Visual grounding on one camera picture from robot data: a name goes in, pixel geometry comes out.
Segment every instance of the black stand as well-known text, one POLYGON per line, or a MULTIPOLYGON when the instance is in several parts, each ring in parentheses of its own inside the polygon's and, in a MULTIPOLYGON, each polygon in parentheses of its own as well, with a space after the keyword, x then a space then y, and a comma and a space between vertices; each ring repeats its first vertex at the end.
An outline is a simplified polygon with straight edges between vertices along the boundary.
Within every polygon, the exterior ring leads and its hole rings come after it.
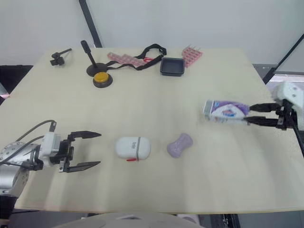
POLYGON ((107 71, 107 66, 104 63, 96 63, 95 60, 93 59, 93 56, 91 54, 91 49, 88 46, 87 42, 85 40, 81 41, 82 48, 84 51, 87 53, 89 56, 89 59, 91 60, 92 65, 90 65, 86 69, 86 73, 90 75, 91 77, 94 77, 95 74, 99 72, 106 72, 107 71))

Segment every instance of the lavender sponge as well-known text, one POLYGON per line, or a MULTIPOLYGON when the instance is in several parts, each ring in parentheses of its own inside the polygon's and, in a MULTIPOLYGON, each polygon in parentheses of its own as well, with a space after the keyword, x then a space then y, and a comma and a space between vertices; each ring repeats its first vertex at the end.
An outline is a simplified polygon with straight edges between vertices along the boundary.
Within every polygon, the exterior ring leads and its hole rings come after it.
POLYGON ((191 137, 186 133, 182 133, 176 141, 167 145, 167 151, 173 158, 179 158, 181 153, 192 145, 193 140, 191 137))

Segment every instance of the black square dish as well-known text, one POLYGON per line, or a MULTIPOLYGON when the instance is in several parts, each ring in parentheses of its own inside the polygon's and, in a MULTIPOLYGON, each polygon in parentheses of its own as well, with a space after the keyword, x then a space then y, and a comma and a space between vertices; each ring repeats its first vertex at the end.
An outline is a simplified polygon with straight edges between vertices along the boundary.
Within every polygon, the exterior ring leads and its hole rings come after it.
POLYGON ((162 58, 161 74, 166 76, 182 76, 185 62, 182 58, 162 58))

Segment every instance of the wooden table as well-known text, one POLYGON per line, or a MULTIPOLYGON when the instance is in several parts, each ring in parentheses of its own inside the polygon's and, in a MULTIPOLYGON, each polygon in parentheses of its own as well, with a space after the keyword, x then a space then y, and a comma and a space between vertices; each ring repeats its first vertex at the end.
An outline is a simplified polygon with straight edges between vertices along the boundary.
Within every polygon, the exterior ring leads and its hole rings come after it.
MULTIPOLYGON (((94 49, 138 55, 141 49, 94 49)), ((99 138, 74 142, 72 164, 102 163, 86 171, 58 173, 58 167, 31 172, 16 208, 55 211, 157 211, 241 213, 304 209, 304 159, 292 130, 207 122, 208 99, 248 105, 271 102, 271 95, 246 56, 236 49, 206 49, 182 77, 160 75, 160 64, 143 71, 111 70, 114 82, 96 88, 86 74, 81 49, 64 66, 51 66, 50 51, 0 106, 0 145, 14 141, 46 119, 57 121, 63 138, 89 130, 99 138), (194 145, 178 159, 168 143, 188 133, 194 145), (114 151, 122 136, 151 141, 148 159, 127 162, 114 151)), ((181 50, 168 50, 181 57, 181 50)), ((37 129, 25 141, 44 134, 37 129)))

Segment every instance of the black base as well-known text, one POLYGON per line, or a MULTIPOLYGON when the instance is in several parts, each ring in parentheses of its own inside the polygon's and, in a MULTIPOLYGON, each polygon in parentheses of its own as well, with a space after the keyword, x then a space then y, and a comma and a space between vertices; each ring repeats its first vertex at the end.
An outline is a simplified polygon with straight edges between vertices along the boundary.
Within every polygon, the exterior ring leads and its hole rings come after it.
POLYGON ((106 81, 106 82, 96 82, 94 79, 93 79, 93 84, 98 87, 98 88, 106 88, 108 87, 110 84, 112 84, 113 82, 113 78, 111 75, 109 75, 109 79, 106 81))
POLYGON ((17 197, 0 195, 0 219, 9 219, 12 214, 17 197))
POLYGON ((94 77, 95 74, 99 73, 99 72, 106 72, 107 66, 104 63, 96 63, 97 68, 94 68, 93 65, 90 65, 87 69, 86 69, 86 73, 88 75, 90 75, 91 77, 94 77))

